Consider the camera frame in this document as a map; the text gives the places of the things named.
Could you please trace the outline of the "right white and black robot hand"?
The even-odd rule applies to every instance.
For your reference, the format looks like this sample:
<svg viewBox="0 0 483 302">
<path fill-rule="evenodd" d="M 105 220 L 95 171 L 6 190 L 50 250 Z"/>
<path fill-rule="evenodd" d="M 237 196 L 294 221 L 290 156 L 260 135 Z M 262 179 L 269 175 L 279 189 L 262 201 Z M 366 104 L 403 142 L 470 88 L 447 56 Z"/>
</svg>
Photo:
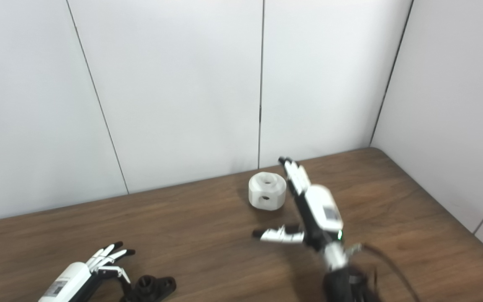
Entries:
<svg viewBox="0 0 483 302">
<path fill-rule="evenodd" d="M 279 157 L 278 162 L 287 176 L 301 224 L 256 229 L 252 237 L 266 242 L 303 243 L 316 252 L 323 251 L 330 243 L 341 243 L 344 223 L 330 190 L 312 183 L 305 168 L 290 157 Z"/>
</svg>

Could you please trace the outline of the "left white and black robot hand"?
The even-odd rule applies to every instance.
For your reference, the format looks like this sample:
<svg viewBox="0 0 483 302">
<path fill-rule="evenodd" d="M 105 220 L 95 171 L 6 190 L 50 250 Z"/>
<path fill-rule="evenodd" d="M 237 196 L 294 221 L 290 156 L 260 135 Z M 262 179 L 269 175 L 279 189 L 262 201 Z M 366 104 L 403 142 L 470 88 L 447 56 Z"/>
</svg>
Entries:
<svg viewBox="0 0 483 302">
<path fill-rule="evenodd" d="M 117 279 L 123 296 L 132 290 L 125 269 L 116 266 L 121 258 L 134 255 L 134 249 L 122 249 L 123 242 L 100 248 L 86 262 L 74 262 L 55 279 L 41 296 L 41 302 L 88 302 L 107 279 Z"/>
</svg>

